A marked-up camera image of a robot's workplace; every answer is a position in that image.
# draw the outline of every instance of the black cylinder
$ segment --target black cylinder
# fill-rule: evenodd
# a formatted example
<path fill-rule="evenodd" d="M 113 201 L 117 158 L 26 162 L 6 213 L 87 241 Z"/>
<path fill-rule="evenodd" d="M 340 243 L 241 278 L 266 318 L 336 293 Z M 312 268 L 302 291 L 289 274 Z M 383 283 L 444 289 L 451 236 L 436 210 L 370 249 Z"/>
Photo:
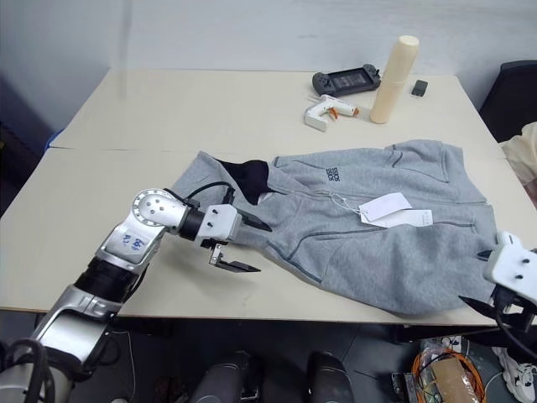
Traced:
<path fill-rule="evenodd" d="M 179 229 L 179 235 L 182 238 L 193 241 L 200 230 L 204 216 L 205 214 L 203 212 L 191 208 L 186 214 L 185 222 L 183 222 L 183 225 Z"/>
<path fill-rule="evenodd" d="M 138 276 L 128 270 L 93 258 L 87 270 L 81 274 L 75 287 L 105 300 L 124 302 Z"/>

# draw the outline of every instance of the white table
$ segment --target white table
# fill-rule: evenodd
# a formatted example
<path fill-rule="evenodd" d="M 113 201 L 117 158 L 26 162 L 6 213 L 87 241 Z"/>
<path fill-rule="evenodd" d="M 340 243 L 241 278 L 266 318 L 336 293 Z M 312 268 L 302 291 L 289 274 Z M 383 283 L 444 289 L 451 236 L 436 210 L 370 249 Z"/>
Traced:
<path fill-rule="evenodd" d="M 173 91 L 165 85 L 167 81 L 172 89 L 178 82 L 214 81 L 216 85 L 222 82 L 218 77 L 227 75 L 233 77 L 233 82 L 257 82 L 257 91 L 263 95 L 250 103 L 242 103 L 246 98 L 240 96 L 228 96 L 229 102 L 221 105 L 218 113 L 204 118 L 188 102 L 179 102 L 183 108 L 179 108 L 181 112 L 177 115 L 171 113 L 171 107 L 164 102 L 164 99 L 173 101 Z M 421 77 L 430 82 L 425 97 L 404 94 L 387 125 L 370 123 L 364 113 L 363 119 L 339 119 L 326 133 L 301 122 L 302 109 L 308 105 L 310 73 L 136 71 L 129 73 L 128 82 L 138 91 L 129 84 L 129 95 L 123 101 L 113 97 L 114 77 L 116 75 L 111 74 L 103 81 L 72 124 L 54 142 L 55 147 L 62 148 L 47 151 L 0 222 L 0 307 L 47 310 L 66 284 L 73 282 L 85 269 L 113 226 L 127 216 L 133 197 L 144 188 L 171 186 L 199 149 L 220 159 L 242 162 L 252 158 L 268 160 L 275 154 L 383 147 L 415 138 L 441 139 L 463 147 L 468 175 L 493 204 L 498 228 L 516 233 L 528 246 L 537 244 L 537 233 L 533 229 L 537 228 L 537 212 L 454 77 Z M 276 81 L 287 82 L 287 87 L 299 82 L 295 86 L 300 95 L 286 107 L 279 103 L 281 90 L 275 86 Z M 237 87 L 241 94 L 251 92 L 253 97 L 255 89 L 244 85 Z M 222 84 L 218 91 L 211 90 L 215 98 L 219 98 L 228 90 L 228 84 Z M 149 98 L 154 102 L 149 103 L 141 116 L 141 109 L 137 112 L 137 107 L 142 108 L 140 105 Z M 372 93 L 349 97 L 364 109 L 370 106 L 372 99 Z M 274 114 L 273 110 L 258 109 L 259 103 L 265 106 L 272 103 L 284 116 Z M 168 115 L 159 104 L 167 107 Z M 182 121 L 185 108 L 198 113 L 197 118 Z M 232 110 L 241 112 L 236 116 L 228 115 Z M 166 128 L 159 125 L 164 115 L 168 116 Z M 215 116 L 227 119 L 220 129 L 213 122 Z M 175 136 L 167 131 L 173 127 L 177 127 Z M 269 138 L 271 131 L 276 135 Z M 255 135 L 255 141 L 241 141 L 245 133 L 263 135 Z M 144 283 L 122 314 L 459 325 L 492 323 L 470 308 L 427 317 L 396 317 L 308 285 L 253 250 L 230 246 L 227 257 L 259 267 L 262 272 L 233 274 L 216 269 L 207 263 L 209 251 L 167 236 L 149 266 Z"/>

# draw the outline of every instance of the gray zip-up hoodie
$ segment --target gray zip-up hoodie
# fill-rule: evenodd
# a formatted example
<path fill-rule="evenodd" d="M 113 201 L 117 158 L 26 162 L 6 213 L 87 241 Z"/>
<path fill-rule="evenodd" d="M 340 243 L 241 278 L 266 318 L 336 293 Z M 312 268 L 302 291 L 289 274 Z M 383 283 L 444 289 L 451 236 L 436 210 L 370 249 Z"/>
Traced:
<path fill-rule="evenodd" d="M 220 161 L 199 153 L 174 190 L 187 195 L 213 181 L 233 184 L 234 205 L 273 229 L 242 227 L 235 243 L 313 285 L 405 314 L 459 307 L 458 296 L 490 296 L 493 285 L 483 279 L 486 263 L 477 253 L 495 245 L 493 210 L 468 179 L 457 147 L 413 140 L 277 157 L 264 184 L 274 192 L 258 205 L 247 201 L 235 179 Z M 221 202 L 225 191 L 211 188 L 196 199 L 204 208 Z M 357 207 L 396 191 L 414 209 L 430 209 L 433 225 L 374 227 L 333 201 L 345 197 Z"/>

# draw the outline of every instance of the sneaker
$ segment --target sneaker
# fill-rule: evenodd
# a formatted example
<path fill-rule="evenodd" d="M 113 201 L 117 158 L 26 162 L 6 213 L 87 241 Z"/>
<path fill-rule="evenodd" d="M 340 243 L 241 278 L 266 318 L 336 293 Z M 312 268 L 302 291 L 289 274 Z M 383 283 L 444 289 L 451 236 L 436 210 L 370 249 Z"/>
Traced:
<path fill-rule="evenodd" d="M 442 345 L 445 348 L 460 353 L 462 351 L 462 336 L 446 336 L 442 338 Z"/>
<path fill-rule="evenodd" d="M 509 392 L 522 403 L 534 403 L 534 374 L 537 374 L 537 367 L 517 363 L 509 357 L 506 348 L 493 347 L 493 351 L 503 367 L 503 380 Z"/>

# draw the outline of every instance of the printed logo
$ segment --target printed logo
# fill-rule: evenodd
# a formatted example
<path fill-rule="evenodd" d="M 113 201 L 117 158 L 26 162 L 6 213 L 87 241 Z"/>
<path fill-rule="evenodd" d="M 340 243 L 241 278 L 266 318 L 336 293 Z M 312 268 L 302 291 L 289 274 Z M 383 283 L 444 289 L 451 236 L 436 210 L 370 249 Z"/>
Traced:
<path fill-rule="evenodd" d="M 329 181 L 339 182 L 339 172 L 337 168 L 326 168 L 326 174 Z"/>

